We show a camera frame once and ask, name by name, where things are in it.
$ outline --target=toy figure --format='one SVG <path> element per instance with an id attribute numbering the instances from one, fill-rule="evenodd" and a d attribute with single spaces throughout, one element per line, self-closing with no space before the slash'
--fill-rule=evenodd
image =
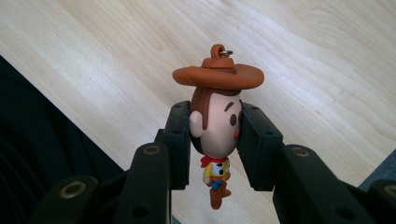
<path id="1" fill-rule="evenodd" d="M 252 89 L 264 82 L 263 72 L 245 64 L 234 64 L 233 52 L 214 45 L 211 58 L 201 67 L 177 69 L 174 80 L 181 85 L 196 87 L 191 99 L 190 132 L 196 150 L 205 156 L 203 181 L 211 187 L 213 209 L 221 207 L 222 198 L 230 196 L 226 189 L 230 178 L 230 161 L 239 137 L 242 117 L 241 90 Z"/>

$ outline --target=keychain figure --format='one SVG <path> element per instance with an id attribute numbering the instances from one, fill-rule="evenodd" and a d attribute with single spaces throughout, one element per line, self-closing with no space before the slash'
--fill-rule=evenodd
<path id="1" fill-rule="evenodd" d="M 242 117 L 241 90 L 252 89 L 264 82 L 264 73 L 245 64 L 234 64 L 230 50 L 214 45 L 211 58 L 201 67 L 190 66 L 174 71 L 174 80 L 196 87 L 191 99 L 190 132 L 195 149 L 204 154 L 203 181 L 211 187 L 210 204 L 221 207 L 222 198 L 231 195 L 226 189 L 230 178 L 228 156 L 236 147 Z"/>

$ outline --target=black plastic part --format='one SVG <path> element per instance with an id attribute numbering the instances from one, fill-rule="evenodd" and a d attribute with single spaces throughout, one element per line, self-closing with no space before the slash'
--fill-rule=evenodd
<path id="1" fill-rule="evenodd" d="M 277 171 L 274 205 L 280 223 L 375 223 L 313 150 L 285 146 Z"/>
<path id="2" fill-rule="evenodd" d="M 129 170 L 124 171 L 99 185 L 98 197 L 102 203 L 102 209 L 97 216 L 100 223 L 111 223 L 113 220 L 128 174 Z"/>
<path id="3" fill-rule="evenodd" d="M 72 176 L 56 184 L 33 212 L 30 223 L 87 223 L 100 210 L 95 200 L 98 182 Z"/>
<path id="4" fill-rule="evenodd" d="M 162 139 L 170 153 L 171 189 L 185 189 L 189 184 L 191 153 L 189 101 L 172 106 Z"/>
<path id="5" fill-rule="evenodd" d="M 170 223 L 169 180 L 167 146 L 150 143 L 138 148 L 113 223 Z"/>
<path id="6" fill-rule="evenodd" d="M 283 146 L 283 135 L 254 105 L 242 103 L 243 117 L 238 152 L 255 190 L 274 188 L 275 157 Z"/>
<path id="7" fill-rule="evenodd" d="M 375 181 L 367 193 L 367 201 L 367 210 L 378 223 L 396 223 L 396 181 Z"/>

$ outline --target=ear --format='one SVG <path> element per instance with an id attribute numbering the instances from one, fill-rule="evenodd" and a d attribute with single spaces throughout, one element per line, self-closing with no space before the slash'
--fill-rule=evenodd
<path id="1" fill-rule="evenodd" d="M 190 132 L 193 137 L 201 137 L 204 134 L 202 114 L 195 110 L 190 114 Z"/>

